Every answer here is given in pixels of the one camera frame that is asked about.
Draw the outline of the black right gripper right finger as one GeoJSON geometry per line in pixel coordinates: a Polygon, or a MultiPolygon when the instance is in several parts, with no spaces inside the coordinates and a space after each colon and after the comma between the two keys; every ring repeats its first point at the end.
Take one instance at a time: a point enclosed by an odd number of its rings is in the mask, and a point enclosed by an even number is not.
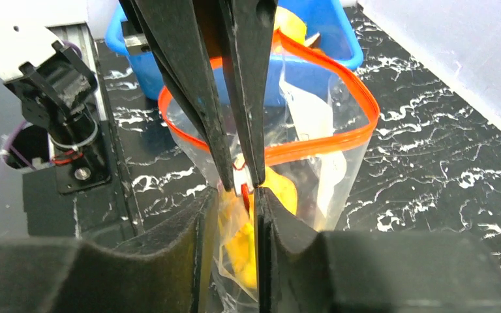
{"type": "Polygon", "coordinates": [[[317,232],[254,192],[260,312],[501,312],[501,270],[467,233],[317,232]]]}

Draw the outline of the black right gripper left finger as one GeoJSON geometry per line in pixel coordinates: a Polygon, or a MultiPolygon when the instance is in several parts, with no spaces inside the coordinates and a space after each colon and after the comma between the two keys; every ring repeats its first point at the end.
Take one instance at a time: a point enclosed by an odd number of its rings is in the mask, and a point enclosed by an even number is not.
{"type": "Polygon", "coordinates": [[[218,208],[207,187],[115,250],[74,238],[0,239],[0,312],[205,312],[218,208]]]}

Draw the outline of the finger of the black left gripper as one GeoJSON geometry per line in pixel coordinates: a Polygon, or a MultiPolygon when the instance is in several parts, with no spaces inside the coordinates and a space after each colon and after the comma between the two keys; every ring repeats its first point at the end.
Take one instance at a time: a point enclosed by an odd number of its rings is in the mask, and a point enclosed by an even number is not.
{"type": "Polygon", "coordinates": [[[264,95],[276,1],[219,1],[222,61],[239,142],[254,186],[266,178],[264,95]]]}
{"type": "Polygon", "coordinates": [[[234,179],[219,94],[193,1],[121,1],[154,55],[165,86],[205,140],[220,180],[234,179]]]}

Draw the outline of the yellow toy banana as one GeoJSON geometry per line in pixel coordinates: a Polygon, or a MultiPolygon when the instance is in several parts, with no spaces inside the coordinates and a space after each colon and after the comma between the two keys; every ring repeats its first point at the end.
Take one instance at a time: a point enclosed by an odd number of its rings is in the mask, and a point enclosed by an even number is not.
{"type": "MultiPolygon", "coordinates": [[[[264,186],[271,189],[287,211],[296,214],[297,188],[289,178],[267,167],[264,186]]],[[[258,289],[254,195],[250,194],[245,202],[233,191],[220,190],[219,199],[220,273],[253,293],[258,289]]]]}

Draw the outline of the clear zip bag orange zipper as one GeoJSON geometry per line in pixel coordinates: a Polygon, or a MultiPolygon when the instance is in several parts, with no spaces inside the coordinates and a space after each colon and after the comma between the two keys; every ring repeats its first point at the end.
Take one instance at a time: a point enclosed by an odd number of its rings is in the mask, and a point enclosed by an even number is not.
{"type": "MultiPolygon", "coordinates": [[[[328,57],[322,50],[301,46],[279,33],[281,52],[269,59],[264,95],[265,165],[289,178],[297,188],[297,211],[294,215],[314,229],[317,212],[315,198],[318,176],[307,160],[307,152],[319,143],[341,150],[348,163],[345,178],[335,187],[330,203],[330,229],[337,225],[346,199],[354,184],[363,156],[377,126],[380,108],[365,84],[346,67],[328,57]],[[327,80],[332,74],[341,80],[340,91],[333,95],[334,135],[329,139],[299,142],[286,100],[279,87],[282,72],[291,84],[327,97],[327,80]]],[[[189,121],[167,88],[159,94],[158,107],[176,144],[192,160],[207,183],[218,191],[225,190],[209,153],[209,148],[189,121]]],[[[232,279],[220,273],[221,255],[219,227],[213,252],[213,281],[225,312],[257,312],[258,290],[245,291],[232,279]]]]}

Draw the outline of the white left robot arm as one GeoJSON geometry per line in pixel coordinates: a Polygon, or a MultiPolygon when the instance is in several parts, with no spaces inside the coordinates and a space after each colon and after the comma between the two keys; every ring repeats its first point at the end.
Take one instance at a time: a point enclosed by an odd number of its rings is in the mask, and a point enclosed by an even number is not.
{"type": "MultiPolygon", "coordinates": [[[[226,190],[265,180],[264,93],[276,1],[122,1],[163,81],[205,140],[226,190]]],[[[89,145],[96,76],[53,32],[0,17],[0,78],[62,150],[89,145]]]]}

